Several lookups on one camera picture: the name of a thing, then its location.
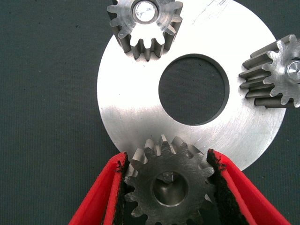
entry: brushed aluminum surface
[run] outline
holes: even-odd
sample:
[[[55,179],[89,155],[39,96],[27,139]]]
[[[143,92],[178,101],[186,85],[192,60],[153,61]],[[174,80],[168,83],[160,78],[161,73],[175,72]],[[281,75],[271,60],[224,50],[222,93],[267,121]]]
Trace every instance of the brushed aluminum surface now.
[[[199,150],[227,155],[240,168],[256,161],[275,138],[285,109],[255,106],[240,89],[242,63],[256,49],[275,41],[268,27],[233,0],[182,0],[183,22],[162,57],[135,60],[113,37],[101,60],[97,96],[101,117],[113,143],[131,159],[147,139],[180,136]],[[226,98],[219,113],[205,124],[175,121],[159,100],[158,85],[167,66],[185,56],[212,62],[223,76]]]

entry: red clamp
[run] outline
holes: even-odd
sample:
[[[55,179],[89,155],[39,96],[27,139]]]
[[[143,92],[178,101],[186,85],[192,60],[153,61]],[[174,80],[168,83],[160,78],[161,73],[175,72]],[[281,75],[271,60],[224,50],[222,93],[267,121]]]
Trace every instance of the red clamp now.
[[[290,225],[228,157],[209,150],[207,160],[215,169],[211,179],[223,224]],[[126,162],[120,153],[107,163],[69,225],[122,224]]]

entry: gear tooth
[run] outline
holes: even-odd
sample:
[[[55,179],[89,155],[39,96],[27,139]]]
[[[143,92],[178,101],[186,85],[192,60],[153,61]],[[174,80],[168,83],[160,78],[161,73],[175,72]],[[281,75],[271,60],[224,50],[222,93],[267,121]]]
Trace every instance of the gear tooth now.
[[[122,28],[118,33],[118,38],[124,39],[127,37],[127,35],[129,35],[128,31],[126,29]]]
[[[182,23],[182,17],[180,15],[175,14],[172,17],[172,23]]]
[[[144,213],[142,212],[141,208],[137,206],[131,213],[133,217],[141,217]]]
[[[125,177],[136,177],[137,176],[137,170],[129,164],[128,169],[125,173]]]
[[[269,63],[263,64],[262,69],[266,72],[271,72],[272,70],[272,65]]]
[[[297,101],[294,99],[294,106],[295,106],[295,108],[299,108],[300,107],[300,98],[298,98]]]
[[[110,26],[111,27],[118,27],[120,26],[120,22],[119,22],[119,19],[118,18],[114,18],[110,21]]]
[[[187,150],[192,157],[198,156],[199,159],[202,160],[203,153],[197,149],[194,145],[188,145]]]
[[[117,14],[118,8],[116,5],[110,5],[107,7],[107,12],[112,14]]]
[[[145,156],[148,160],[150,158],[153,158],[153,157],[157,156],[156,155],[156,146],[155,146],[154,142],[151,139],[148,139],[146,141],[144,149],[145,149]]]
[[[160,147],[169,145],[169,142],[167,141],[167,138],[165,137],[165,135],[161,135],[160,140],[159,140],[159,145],[160,145]]]
[[[136,179],[135,179],[135,177],[128,177],[128,176],[126,176],[126,177],[124,178],[124,182],[125,182],[127,185],[134,187],[134,186],[135,186],[135,183],[136,183]]]
[[[141,55],[142,40],[139,40],[136,46],[131,46],[132,54],[135,59],[138,59]]]
[[[270,92],[271,97],[275,97],[277,95],[279,95],[279,91],[276,88],[273,88],[273,90],[271,90]]]
[[[176,34],[175,28],[172,27],[171,25],[168,26],[168,28],[166,29],[165,32],[171,36],[175,36],[175,34]]]
[[[202,176],[205,178],[209,178],[214,174],[215,170],[213,167],[206,167],[201,170]]]
[[[267,51],[266,54],[272,60],[274,60],[277,57],[277,53],[274,51]]]
[[[269,77],[266,77],[264,80],[263,80],[263,84],[265,85],[268,85],[268,84],[273,84],[273,80],[272,80],[272,76],[269,76]]]
[[[183,3],[181,1],[174,1],[171,4],[172,4],[172,8],[175,11],[175,14],[180,14],[183,8]]]
[[[296,37],[296,35],[294,35],[294,34],[291,34],[291,35],[289,36],[289,40],[290,40],[290,44],[291,44],[291,45],[296,45],[297,42],[298,42],[297,37]]]
[[[282,40],[277,41],[277,47],[279,49],[279,52],[282,52],[285,50],[285,43]]]
[[[165,154],[165,155],[173,154],[172,147],[167,141],[165,135],[161,135],[159,143],[160,143],[159,146],[160,146],[161,154]]]
[[[213,205],[211,199],[209,198],[209,196],[207,194],[205,194],[204,201],[201,203],[200,209],[209,209],[209,210],[211,210],[213,206],[214,205]]]
[[[124,199],[126,202],[136,202],[135,195],[133,192],[129,192],[126,195],[124,195]]]
[[[188,145],[178,136],[172,141],[174,154],[183,153],[184,155],[188,152]]]
[[[139,171],[139,169],[148,162],[144,150],[143,149],[137,149],[135,151],[135,154],[133,155],[133,158],[131,160],[131,165]]]
[[[212,203],[212,200],[210,199],[210,197],[208,196],[208,194],[206,194],[206,195],[204,196],[204,199],[205,199],[206,201],[209,201],[209,202]]]
[[[165,38],[161,35],[160,38],[154,39],[153,52],[157,57],[161,57],[164,52]]]
[[[284,95],[282,96],[282,98],[281,98],[281,104],[282,105],[286,105],[289,101],[290,101],[289,97],[286,97]]]
[[[142,164],[147,163],[147,159],[145,157],[144,150],[143,149],[137,149],[135,151],[135,154],[132,157],[132,160],[139,161]]]

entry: machined metal part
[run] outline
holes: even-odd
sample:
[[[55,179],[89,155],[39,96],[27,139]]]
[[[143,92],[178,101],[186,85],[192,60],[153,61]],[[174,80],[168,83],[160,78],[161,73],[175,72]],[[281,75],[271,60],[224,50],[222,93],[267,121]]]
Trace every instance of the machined metal part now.
[[[198,149],[216,149],[241,170],[255,162],[275,138],[285,109],[266,109],[245,99],[242,63],[254,49],[276,39],[249,9],[233,0],[182,0],[180,32],[168,54],[158,60],[135,60],[119,51],[112,38],[101,60],[97,95],[101,118],[113,143],[132,158],[149,137],[180,136]],[[164,70],[187,56],[215,65],[224,80],[225,99],[219,112],[203,124],[186,125],[164,110],[158,86]]]
[[[289,35],[251,54],[240,77],[246,98],[269,108],[300,107],[300,41]]]
[[[146,225],[185,225],[188,219],[203,220],[199,209],[209,209],[214,186],[208,179],[213,167],[195,146],[175,137],[169,143],[164,135],[159,145],[148,139],[144,149],[137,149],[125,176],[135,188],[125,195],[128,202],[138,202],[132,216],[148,216]]]
[[[182,2],[175,0],[112,0],[107,8],[112,30],[124,52],[135,59],[151,52],[161,57],[169,50],[179,30]]]

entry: circular metal plate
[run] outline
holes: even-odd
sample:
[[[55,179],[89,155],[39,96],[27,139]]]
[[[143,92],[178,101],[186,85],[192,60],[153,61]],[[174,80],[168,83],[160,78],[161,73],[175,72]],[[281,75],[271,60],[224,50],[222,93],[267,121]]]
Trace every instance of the circular metal plate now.
[[[275,41],[267,26],[233,0],[181,0],[183,18],[170,49],[160,59],[134,60],[113,37],[102,57],[97,94],[105,128],[129,159],[149,138],[159,141],[180,136],[198,149],[213,148],[245,169],[268,148],[278,132],[285,109],[266,109],[245,99],[239,73],[250,54]],[[227,89],[224,107],[209,122],[184,125],[162,107],[158,85],[167,66],[186,55],[213,59]]]

